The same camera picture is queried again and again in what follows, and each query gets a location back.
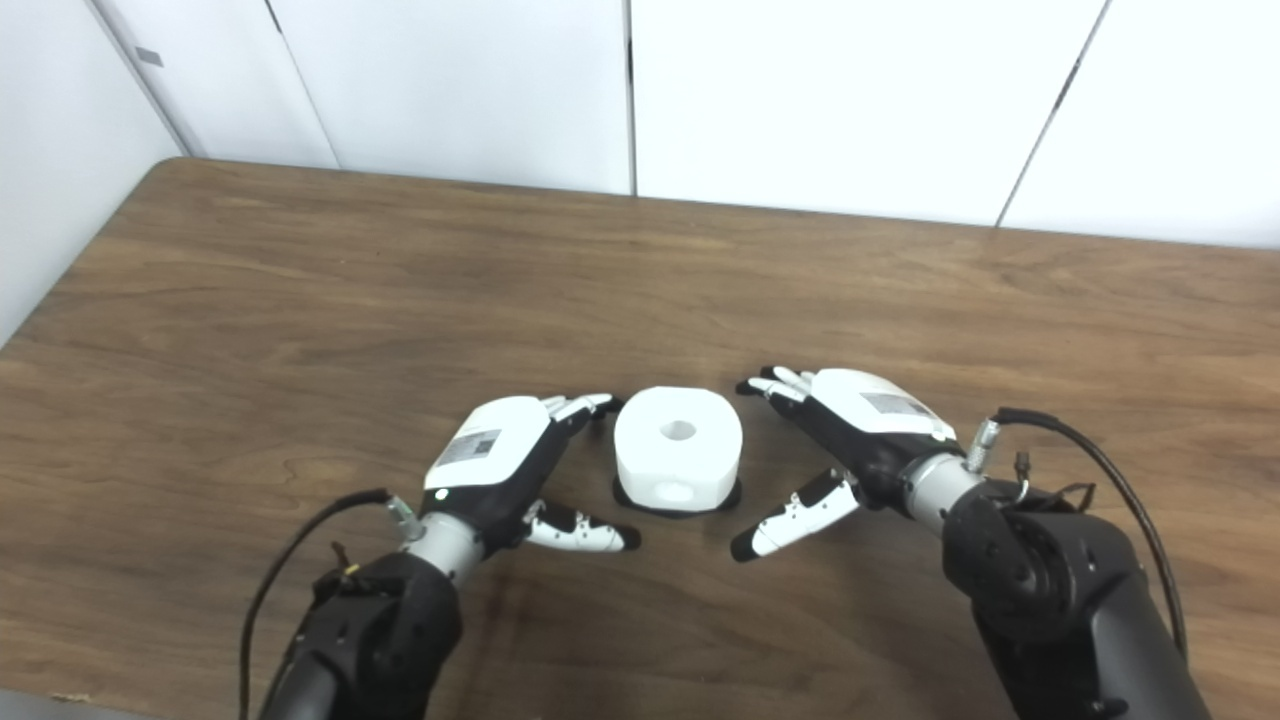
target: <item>silver cylindrical joint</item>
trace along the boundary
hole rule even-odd
[[[484,543],[470,524],[444,512],[422,516],[422,537],[404,546],[404,552],[434,565],[462,587],[471,570],[484,560]]]
[[[970,473],[982,474],[987,468],[987,454],[991,448],[996,446],[996,438],[1000,436],[1000,423],[992,420],[991,418],[982,421],[978,425],[978,432],[973,436],[973,443],[969,445],[969,456],[964,461],[964,466]]]
[[[908,478],[906,511],[931,533],[942,537],[942,525],[951,506],[983,482],[982,475],[965,468],[961,457],[936,455]]]
[[[422,527],[422,521],[417,519],[413,509],[408,506],[407,502],[399,498],[399,496],[392,496],[387,501],[387,512],[390,514],[392,520],[396,523],[396,528],[401,532],[401,537],[404,542],[413,542],[422,537],[426,528]]]

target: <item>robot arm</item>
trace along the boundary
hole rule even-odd
[[[526,539],[591,552],[637,547],[632,528],[539,498],[570,438],[620,407],[611,395],[477,407],[428,471],[420,512],[387,500],[402,551],[366,566],[343,559],[312,585],[262,720],[421,720],[462,637],[458,588],[484,559]]]
[[[942,541],[943,574],[972,600],[1019,717],[1208,720],[1128,537],[1062,493],[1030,488],[1023,471],[1020,483],[983,475],[1001,420],[1056,419],[1001,411],[965,454],[950,425],[876,375],[760,375],[739,392],[764,396],[844,468],[735,538],[735,559],[778,550],[858,507],[892,507]]]

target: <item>fingertip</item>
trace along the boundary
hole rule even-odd
[[[622,550],[630,551],[640,547],[640,530],[630,525],[614,525],[618,537],[622,538]]]
[[[730,541],[728,552],[733,556],[733,560],[737,560],[739,562],[749,562],[760,556],[760,553],[755,552],[755,547],[753,547],[751,539],[754,537],[755,528],[751,528]]]

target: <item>cable connector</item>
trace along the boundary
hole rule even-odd
[[[996,446],[996,438],[1000,437],[1000,423],[992,418],[987,418],[978,425],[978,432],[973,436],[973,443],[969,446],[969,455],[965,456],[964,469],[969,470],[975,475],[980,475],[983,469],[987,468],[987,455],[991,454],[991,448]]]
[[[398,496],[393,495],[392,498],[387,501],[387,511],[390,512],[392,520],[399,529],[401,537],[404,538],[404,542],[421,539],[422,536],[426,534],[426,527],[422,525],[422,521],[413,514],[413,509]]]

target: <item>black base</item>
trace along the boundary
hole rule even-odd
[[[659,510],[657,507],[649,507],[648,505],[640,505],[639,502],[631,500],[627,491],[622,487],[622,478],[613,475],[613,500],[623,507],[631,507],[632,510],[640,510],[643,512],[649,512],[659,518],[671,518],[672,520],[682,520],[685,518],[696,518],[699,515],[709,515],[712,512],[721,512],[723,510],[732,510],[737,507],[737,503],[742,500],[742,478],[733,479],[733,488],[728,491],[724,497],[724,502],[719,506],[712,507],[710,510]]]

